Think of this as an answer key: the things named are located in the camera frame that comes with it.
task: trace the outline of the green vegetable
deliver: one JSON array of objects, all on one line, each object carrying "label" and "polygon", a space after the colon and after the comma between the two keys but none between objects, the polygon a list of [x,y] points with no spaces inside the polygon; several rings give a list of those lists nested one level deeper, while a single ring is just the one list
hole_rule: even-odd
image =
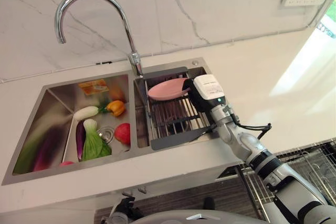
[{"label": "green vegetable", "polygon": [[100,138],[97,133],[97,122],[93,119],[84,121],[86,139],[84,143],[82,161],[111,155],[111,148]]}]

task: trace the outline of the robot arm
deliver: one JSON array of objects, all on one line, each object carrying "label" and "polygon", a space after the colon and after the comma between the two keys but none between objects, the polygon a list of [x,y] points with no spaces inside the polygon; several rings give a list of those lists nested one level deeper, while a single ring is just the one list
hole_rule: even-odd
[{"label": "robot arm", "polygon": [[212,117],[221,139],[275,192],[274,203],[290,223],[336,223],[336,208],[289,165],[283,164],[255,136],[244,132],[233,109],[226,103],[222,87],[212,74],[186,80],[191,102]]}]

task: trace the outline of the yellow bell pepper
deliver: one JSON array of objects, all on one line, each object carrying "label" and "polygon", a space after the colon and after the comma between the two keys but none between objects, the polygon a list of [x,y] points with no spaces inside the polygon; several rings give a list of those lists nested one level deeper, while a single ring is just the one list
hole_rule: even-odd
[{"label": "yellow bell pepper", "polygon": [[106,109],[111,112],[114,116],[119,116],[125,111],[125,106],[122,101],[115,100],[113,102],[110,102]]}]

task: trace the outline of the countertop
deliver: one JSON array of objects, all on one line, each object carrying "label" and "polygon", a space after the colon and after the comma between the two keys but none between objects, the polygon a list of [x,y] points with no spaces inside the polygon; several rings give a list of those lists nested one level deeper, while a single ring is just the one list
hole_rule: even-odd
[{"label": "countertop", "polygon": [[[300,49],[313,32],[253,40],[142,58],[144,67],[203,57],[245,124],[271,122],[262,142],[272,152],[336,136],[335,41]],[[43,85],[129,70],[128,61],[79,68],[0,84],[0,180]],[[237,160],[220,139],[180,146],[75,172],[0,186],[0,214],[166,179]],[[95,178],[104,175],[97,182]]]}]

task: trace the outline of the faucet spout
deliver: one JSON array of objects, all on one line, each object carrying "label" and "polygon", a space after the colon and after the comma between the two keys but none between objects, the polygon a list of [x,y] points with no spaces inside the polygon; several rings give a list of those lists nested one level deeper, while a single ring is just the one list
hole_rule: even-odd
[{"label": "faucet spout", "polygon": [[[62,0],[61,3],[58,5],[56,13],[55,13],[55,23],[54,23],[55,32],[56,32],[57,40],[61,44],[64,44],[66,42],[64,33],[63,33],[63,25],[62,25],[63,16],[65,12],[67,11],[68,7],[75,1],[77,0]],[[142,73],[140,55],[136,51],[134,40],[131,35],[130,26],[128,24],[125,12],[123,11],[123,9],[121,8],[121,6],[116,0],[105,0],[105,1],[110,3],[118,11],[122,19],[122,22],[124,24],[124,28],[126,31],[126,35],[127,35],[127,38],[130,43],[131,50],[132,50],[132,52],[128,55],[128,58],[131,62],[134,73],[137,74],[138,76],[142,76],[143,73]]]}]

